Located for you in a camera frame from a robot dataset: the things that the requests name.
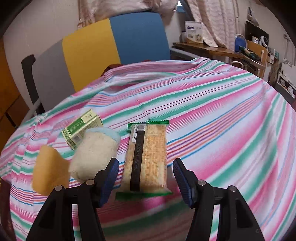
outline product box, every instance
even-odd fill
[[[277,60],[279,60],[279,53],[278,53],[278,51],[275,51],[274,57],[277,58]]]
[[[272,53],[267,53],[267,62],[270,64],[274,64],[274,56],[272,55]]]
[[[202,23],[185,21],[186,40],[189,44],[203,44]]]
[[[68,145],[73,149],[79,146],[82,141],[84,132],[87,129],[94,127],[102,127],[103,123],[100,117],[90,109],[84,113],[81,117],[75,120],[72,124],[68,125],[62,130],[62,135],[65,138]]]

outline plastic wrapper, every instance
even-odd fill
[[[131,123],[126,161],[116,199],[171,194],[167,189],[166,126],[168,121]]]

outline blue fabric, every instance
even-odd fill
[[[120,62],[169,60],[170,49],[158,13],[137,12],[110,18]]]

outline wooden cabinet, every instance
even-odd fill
[[[4,115],[0,119],[0,152],[5,146],[9,137],[14,133],[15,128],[12,126],[11,122]]]
[[[255,54],[257,54],[259,57],[261,57],[261,52],[264,51],[262,55],[262,65],[266,66],[268,51],[264,46],[261,46],[259,44],[253,43],[252,41],[247,40],[247,48],[253,51]],[[257,76],[260,78],[263,78],[264,72],[265,70],[260,70]]]
[[[0,152],[28,111],[10,73],[0,39]]]
[[[19,97],[20,93],[11,76],[5,51],[3,39],[0,40],[0,117]]]

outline striped tablecloth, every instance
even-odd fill
[[[106,240],[185,240],[193,210],[182,201],[172,174],[170,166],[176,157],[213,186],[237,186],[266,240],[280,240],[290,226],[296,213],[295,111],[258,77],[219,61],[198,58],[110,70],[16,130],[2,151],[0,176],[12,183],[10,209],[18,240],[26,239],[46,200],[31,185],[40,147],[50,145],[71,160],[74,151],[61,130],[89,109],[122,137],[116,187],[128,148],[127,123],[170,120],[168,187],[174,194],[120,202],[112,193],[98,210]],[[76,185],[71,179],[70,186]],[[211,240],[216,236],[217,218],[215,207]],[[75,205],[73,222],[80,240]]]

